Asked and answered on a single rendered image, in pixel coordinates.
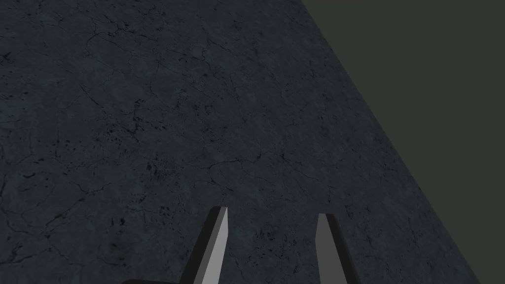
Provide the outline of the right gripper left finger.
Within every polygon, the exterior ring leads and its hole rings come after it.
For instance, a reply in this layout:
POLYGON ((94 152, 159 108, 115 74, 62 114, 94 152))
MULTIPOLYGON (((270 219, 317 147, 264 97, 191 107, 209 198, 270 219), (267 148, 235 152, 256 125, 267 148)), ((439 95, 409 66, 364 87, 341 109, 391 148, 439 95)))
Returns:
POLYGON ((212 207, 184 268, 181 284, 218 284, 228 232, 228 208, 212 207))

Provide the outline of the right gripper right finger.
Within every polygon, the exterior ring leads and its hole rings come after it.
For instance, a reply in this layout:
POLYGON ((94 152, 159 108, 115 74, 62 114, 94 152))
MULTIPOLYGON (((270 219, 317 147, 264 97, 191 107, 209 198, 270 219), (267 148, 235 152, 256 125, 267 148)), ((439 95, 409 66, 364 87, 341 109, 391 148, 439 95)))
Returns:
POLYGON ((320 284, 360 284, 348 244, 335 215, 318 215, 315 244, 320 284))

